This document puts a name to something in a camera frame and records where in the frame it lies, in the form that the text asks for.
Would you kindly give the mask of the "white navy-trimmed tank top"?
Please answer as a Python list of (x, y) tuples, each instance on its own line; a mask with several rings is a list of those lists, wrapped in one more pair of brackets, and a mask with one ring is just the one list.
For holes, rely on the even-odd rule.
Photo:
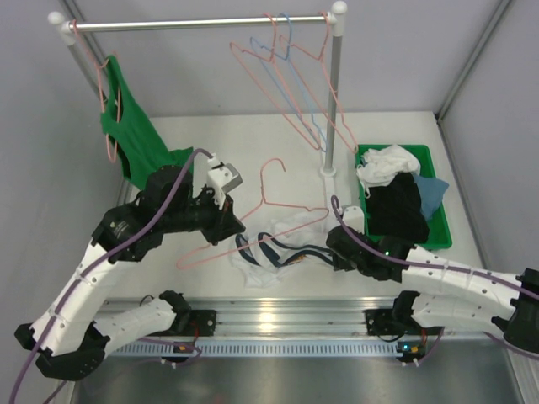
[(338, 222), (331, 215), (319, 221), (322, 215), (321, 211), (300, 212), (236, 235), (230, 262), (243, 274), (244, 286), (265, 289), (300, 269), (332, 268), (326, 239)]

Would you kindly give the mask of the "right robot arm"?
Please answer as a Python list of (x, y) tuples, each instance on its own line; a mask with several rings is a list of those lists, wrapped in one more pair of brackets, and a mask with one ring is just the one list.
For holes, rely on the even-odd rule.
[(336, 226), (326, 245), (334, 268), (398, 284), (391, 318), (402, 333), (446, 328), (487, 333), (530, 355), (538, 352), (538, 272), (497, 273), (434, 254), (396, 237)]

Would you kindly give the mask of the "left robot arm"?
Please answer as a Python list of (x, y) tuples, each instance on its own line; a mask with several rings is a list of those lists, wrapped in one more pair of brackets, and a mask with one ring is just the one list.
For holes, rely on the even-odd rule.
[(194, 195), (193, 176), (187, 169), (164, 166), (148, 177), (134, 201), (108, 210), (51, 307), (15, 331), (20, 345), (37, 353), (35, 364), (41, 374), (79, 381), (111, 353), (140, 338), (185, 334), (191, 307), (172, 290), (119, 315), (96, 315), (111, 290), (148, 252), (161, 246), (165, 235), (198, 231), (216, 245), (244, 232), (229, 196), (242, 181), (233, 165), (217, 163)]

